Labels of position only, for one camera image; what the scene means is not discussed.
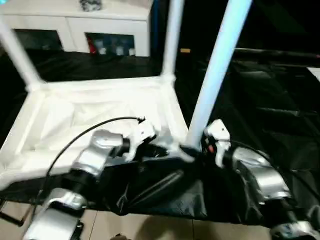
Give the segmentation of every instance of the black cable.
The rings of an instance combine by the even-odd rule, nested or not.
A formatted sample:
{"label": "black cable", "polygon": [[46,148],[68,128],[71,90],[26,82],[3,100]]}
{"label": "black cable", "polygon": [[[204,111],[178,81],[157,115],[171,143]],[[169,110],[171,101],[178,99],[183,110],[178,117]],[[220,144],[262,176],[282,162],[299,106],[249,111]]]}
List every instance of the black cable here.
{"label": "black cable", "polygon": [[88,132],[90,132],[91,130],[94,130],[104,124],[108,124],[108,123],[111,123],[111,122],[114,122],[114,121],[119,121],[119,120],[127,120],[127,119],[133,119],[133,120],[138,120],[138,122],[142,122],[143,119],[142,118],[139,118],[139,117],[135,117],[135,116],[122,116],[122,117],[115,117],[115,118],[112,118],[112,119],[109,119],[109,120],[105,120],[103,122],[100,122],[96,125],[93,125],[92,127],[89,127],[88,129],[84,130],[83,132],[81,132],[79,135],[77,135],[75,138],[73,138],[55,157],[55,159],[53,160],[53,162],[51,163],[49,169],[47,170],[46,172],[46,175],[44,177],[44,180],[43,180],[43,184],[42,184],[42,187],[39,189],[39,192],[35,198],[35,203],[34,203],[34,208],[33,208],[33,211],[32,211],[32,216],[31,216],[31,219],[33,220],[34,217],[35,217],[35,214],[36,214],[36,209],[37,209],[37,204],[38,202],[40,201],[40,196],[41,194],[45,191],[46,189],[46,185],[48,184],[48,179],[49,179],[49,176],[50,176],[50,172],[52,170],[52,168],[54,167],[55,163],[57,162],[57,160],[60,158],[60,156],[76,141],[78,140],[79,138],[81,138],[83,135],[87,134]]}

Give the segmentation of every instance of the white shelf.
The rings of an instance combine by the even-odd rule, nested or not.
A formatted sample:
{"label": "white shelf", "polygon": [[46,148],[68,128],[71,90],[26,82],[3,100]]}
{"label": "white shelf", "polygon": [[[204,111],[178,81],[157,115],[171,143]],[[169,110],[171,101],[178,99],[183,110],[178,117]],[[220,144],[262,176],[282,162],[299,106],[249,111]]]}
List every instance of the white shelf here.
{"label": "white shelf", "polygon": [[153,0],[102,0],[102,10],[84,12],[79,0],[8,0],[0,5],[4,15],[147,21]]}

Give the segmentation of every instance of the black table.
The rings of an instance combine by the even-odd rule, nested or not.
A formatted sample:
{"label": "black table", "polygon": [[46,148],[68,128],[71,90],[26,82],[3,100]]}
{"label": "black table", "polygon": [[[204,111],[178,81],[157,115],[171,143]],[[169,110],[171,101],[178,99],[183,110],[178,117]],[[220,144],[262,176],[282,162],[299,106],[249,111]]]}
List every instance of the black table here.
{"label": "black table", "polygon": [[[29,55],[41,77],[48,82],[149,77],[158,75],[161,70],[160,61],[146,57],[50,51],[30,51]],[[186,57],[179,57],[177,61],[175,90],[187,125],[192,118],[207,64]],[[4,79],[8,87],[2,88],[3,94],[0,94],[0,142],[3,143],[26,92],[23,81],[6,55],[0,58],[0,66],[2,76],[11,76]],[[319,93],[319,81],[305,67],[237,60],[229,67],[210,119],[222,119],[231,138],[265,151],[274,164],[287,170],[283,175],[289,188],[318,229]],[[50,189],[59,186],[62,177],[51,177]],[[129,174],[121,179],[121,184],[127,184],[125,181],[139,191],[140,183],[135,176]],[[32,179],[13,183],[0,192],[0,198],[35,203],[41,182],[41,179]],[[168,193],[143,204],[130,204],[130,199],[127,199],[122,205],[112,205],[97,197],[90,201],[89,207],[119,215],[138,213],[247,225],[264,224],[256,204],[246,197],[246,191],[236,175],[225,175],[214,166],[198,164],[192,169],[185,169],[185,177],[179,186],[183,191]],[[117,192],[114,186],[108,186],[104,191],[104,196],[123,194]]]}

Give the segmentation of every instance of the white mount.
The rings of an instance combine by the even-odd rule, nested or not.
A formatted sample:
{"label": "white mount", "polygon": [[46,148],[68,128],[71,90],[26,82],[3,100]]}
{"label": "white mount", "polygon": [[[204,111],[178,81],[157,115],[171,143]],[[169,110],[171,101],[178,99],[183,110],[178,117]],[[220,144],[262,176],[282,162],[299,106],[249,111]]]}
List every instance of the white mount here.
{"label": "white mount", "polygon": [[[0,40],[28,90],[0,149],[0,190],[12,182],[43,177],[73,137],[110,118],[145,116],[156,131],[167,129],[178,141],[198,147],[251,2],[228,2],[189,133],[173,87],[184,0],[170,1],[162,73],[153,77],[46,83],[0,16]],[[127,136],[135,125],[128,120],[101,128]],[[57,161],[52,174],[67,172],[91,135],[76,141]]]}

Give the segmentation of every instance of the white cabinet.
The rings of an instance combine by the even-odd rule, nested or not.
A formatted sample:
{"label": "white cabinet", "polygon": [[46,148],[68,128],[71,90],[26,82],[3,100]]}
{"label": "white cabinet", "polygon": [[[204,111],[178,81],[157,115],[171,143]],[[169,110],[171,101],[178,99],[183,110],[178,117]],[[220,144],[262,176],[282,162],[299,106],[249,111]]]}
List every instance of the white cabinet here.
{"label": "white cabinet", "polygon": [[132,38],[130,54],[147,57],[152,4],[153,0],[102,0],[102,10],[83,12],[79,0],[10,0],[0,5],[0,13],[13,29],[56,31],[67,52],[89,53],[87,34],[94,33],[104,41],[117,38],[123,45]]}
{"label": "white cabinet", "polygon": [[5,15],[4,19],[12,29],[56,31],[64,51],[77,51],[65,17]]}
{"label": "white cabinet", "polygon": [[67,18],[77,52],[89,53],[86,33],[133,36],[136,56],[147,57],[150,51],[147,21]]}

